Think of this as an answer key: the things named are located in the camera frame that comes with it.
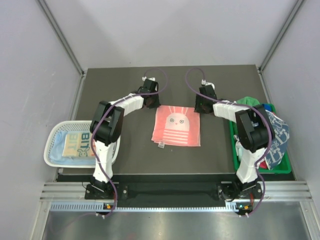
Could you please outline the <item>pink bunny towel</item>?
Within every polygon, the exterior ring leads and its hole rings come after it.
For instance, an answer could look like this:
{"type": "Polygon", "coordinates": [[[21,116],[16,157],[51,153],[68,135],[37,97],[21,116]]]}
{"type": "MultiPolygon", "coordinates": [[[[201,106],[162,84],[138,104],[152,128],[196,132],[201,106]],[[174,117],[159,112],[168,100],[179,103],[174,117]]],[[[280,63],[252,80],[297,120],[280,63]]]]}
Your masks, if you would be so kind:
{"type": "Polygon", "coordinates": [[[158,107],[151,140],[157,144],[199,147],[200,114],[192,107],[170,105],[158,107]]]}

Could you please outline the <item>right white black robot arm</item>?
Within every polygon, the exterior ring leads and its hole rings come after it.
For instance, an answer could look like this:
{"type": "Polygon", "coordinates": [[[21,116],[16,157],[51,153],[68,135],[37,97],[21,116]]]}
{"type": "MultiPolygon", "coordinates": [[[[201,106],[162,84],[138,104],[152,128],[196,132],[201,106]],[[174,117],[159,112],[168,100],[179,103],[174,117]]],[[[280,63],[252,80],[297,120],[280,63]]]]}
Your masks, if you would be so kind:
{"type": "Polygon", "coordinates": [[[231,192],[226,192],[230,199],[245,198],[257,184],[257,170],[267,154],[267,147],[275,138],[275,132],[268,114],[262,105],[248,106],[218,100],[215,86],[206,80],[201,81],[196,95],[194,110],[201,114],[214,114],[236,124],[237,136],[243,147],[239,168],[232,183],[231,192]]]}

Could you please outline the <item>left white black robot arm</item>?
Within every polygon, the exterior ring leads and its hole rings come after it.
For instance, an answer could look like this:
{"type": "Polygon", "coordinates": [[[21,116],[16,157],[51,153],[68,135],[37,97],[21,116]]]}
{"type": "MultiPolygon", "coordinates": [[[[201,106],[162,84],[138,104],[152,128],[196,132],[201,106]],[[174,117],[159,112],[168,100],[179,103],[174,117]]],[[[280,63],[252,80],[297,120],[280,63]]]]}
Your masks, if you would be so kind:
{"type": "Polygon", "coordinates": [[[159,83],[154,77],[142,78],[143,85],[137,91],[116,101],[101,101],[91,121],[91,147],[95,156],[95,170],[90,185],[102,198],[109,198],[114,191],[112,165],[116,160],[124,117],[144,107],[160,106],[159,83]]]}

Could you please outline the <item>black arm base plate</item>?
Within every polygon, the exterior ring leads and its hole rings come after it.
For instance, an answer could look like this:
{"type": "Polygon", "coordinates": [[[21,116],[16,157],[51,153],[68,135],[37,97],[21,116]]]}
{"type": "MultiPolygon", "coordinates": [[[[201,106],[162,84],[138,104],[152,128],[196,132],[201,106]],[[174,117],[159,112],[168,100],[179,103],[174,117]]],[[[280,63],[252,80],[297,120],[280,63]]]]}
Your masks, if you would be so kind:
{"type": "Polygon", "coordinates": [[[230,199],[231,182],[119,182],[114,190],[101,192],[88,184],[86,200],[117,200],[118,207],[222,207],[226,200],[258,200],[260,184],[230,199]]]}

